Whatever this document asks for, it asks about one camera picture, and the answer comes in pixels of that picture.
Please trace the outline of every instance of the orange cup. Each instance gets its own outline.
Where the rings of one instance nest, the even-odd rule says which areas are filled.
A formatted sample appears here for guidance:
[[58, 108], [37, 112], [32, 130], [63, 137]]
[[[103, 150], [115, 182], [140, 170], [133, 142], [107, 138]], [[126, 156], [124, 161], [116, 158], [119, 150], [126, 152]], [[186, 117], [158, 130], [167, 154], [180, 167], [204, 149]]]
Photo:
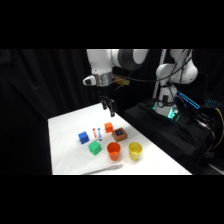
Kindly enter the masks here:
[[112, 142], [107, 146], [107, 151], [109, 153], [110, 159], [117, 161], [120, 156], [121, 146], [116, 142]]

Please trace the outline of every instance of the table surface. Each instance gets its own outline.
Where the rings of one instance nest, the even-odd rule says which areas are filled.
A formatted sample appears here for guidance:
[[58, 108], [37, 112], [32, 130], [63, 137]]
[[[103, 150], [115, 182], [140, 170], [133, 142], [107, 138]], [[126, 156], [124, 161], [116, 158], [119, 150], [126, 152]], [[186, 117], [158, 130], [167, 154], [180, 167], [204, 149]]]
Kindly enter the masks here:
[[[110, 160], [107, 152], [107, 145], [115, 141], [112, 133], [105, 131], [104, 124], [110, 122], [114, 129], [123, 128], [128, 134], [128, 139], [119, 142], [121, 154], [116, 162]], [[111, 118], [110, 112], [104, 111], [101, 104], [49, 119], [48, 125], [54, 175], [80, 175], [119, 164], [124, 167], [98, 175], [191, 175], [119, 115]], [[99, 143], [103, 149], [97, 156], [88, 147], [95, 140], [93, 128], [101, 128], [102, 134]], [[82, 145], [78, 134], [84, 131], [90, 141]], [[129, 157], [128, 145], [131, 142], [138, 142], [143, 147], [138, 161]]]

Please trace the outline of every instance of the small cube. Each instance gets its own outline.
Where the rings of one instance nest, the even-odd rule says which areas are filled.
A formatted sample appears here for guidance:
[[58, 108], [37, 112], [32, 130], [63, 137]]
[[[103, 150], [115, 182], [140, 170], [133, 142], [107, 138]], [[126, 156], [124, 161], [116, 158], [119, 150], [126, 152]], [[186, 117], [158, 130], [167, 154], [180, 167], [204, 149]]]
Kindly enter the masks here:
[[89, 150], [93, 155], [96, 156], [102, 150], [102, 147], [100, 143], [94, 141], [93, 143], [89, 145]]
[[123, 141], [123, 140], [125, 140], [125, 139], [128, 138], [128, 135], [124, 131], [123, 128], [119, 128], [117, 130], [114, 130], [112, 132], [112, 136], [114, 137], [114, 139], [115, 139], [116, 142], [120, 142], [120, 141]]
[[89, 137], [86, 134], [86, 132], [83, 132], [83, 133], [79, 134], [79, 139], [80, 139], [82, 144], [85, 144], [86, 142], [89, 141]]
[[111, 123], [105, 124], [106, 133], [110, 133], [113, 131], [113, 125]]

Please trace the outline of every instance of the plastic cup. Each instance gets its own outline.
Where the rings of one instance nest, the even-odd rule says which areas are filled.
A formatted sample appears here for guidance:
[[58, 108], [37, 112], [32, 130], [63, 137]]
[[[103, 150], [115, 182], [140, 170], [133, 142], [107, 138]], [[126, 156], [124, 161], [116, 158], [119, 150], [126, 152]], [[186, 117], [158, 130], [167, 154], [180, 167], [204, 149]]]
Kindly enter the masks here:
[[110, 159], [117, 161], [120, 156], [121, 146], [116, 142], [112, 142], [107, 146], [107, 151], [109, 153]]
[[129, 156], [132, 160], [137, 161], [142, 153], [142, 146], [137, 142], [129, 145]]

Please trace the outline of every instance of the yellow cup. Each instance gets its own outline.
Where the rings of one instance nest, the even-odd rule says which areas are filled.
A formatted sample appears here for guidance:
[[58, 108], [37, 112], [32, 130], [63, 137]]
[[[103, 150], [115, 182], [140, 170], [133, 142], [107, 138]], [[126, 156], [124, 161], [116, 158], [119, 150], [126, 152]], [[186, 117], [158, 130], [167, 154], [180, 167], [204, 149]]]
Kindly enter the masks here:
[[129, 156], [132, 160], [137, 161], [142, 153], [142, 146], [137, 142], [129, 145]]

